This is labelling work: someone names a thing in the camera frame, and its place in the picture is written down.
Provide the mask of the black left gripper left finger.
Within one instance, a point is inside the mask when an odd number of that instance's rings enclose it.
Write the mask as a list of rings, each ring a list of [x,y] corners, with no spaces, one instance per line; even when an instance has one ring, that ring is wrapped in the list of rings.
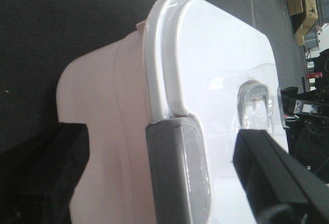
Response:
[[[89,160],[86,124],[58,123],[1,153],[1,223],[71,223]]]

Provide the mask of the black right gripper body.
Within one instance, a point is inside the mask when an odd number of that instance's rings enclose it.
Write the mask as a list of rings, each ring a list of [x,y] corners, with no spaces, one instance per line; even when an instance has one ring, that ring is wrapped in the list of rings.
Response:
[[[307,170],[328,183],[328,50],[314,60],[312,91],[299,94],[297,87],[281,90],[289,153]]]

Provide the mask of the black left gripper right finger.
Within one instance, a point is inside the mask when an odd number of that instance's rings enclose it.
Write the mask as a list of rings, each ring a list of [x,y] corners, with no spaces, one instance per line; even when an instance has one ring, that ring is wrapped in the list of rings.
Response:
[[[233,165],[257,223],[328,223],[328,187],[268,132],[239,130]]]

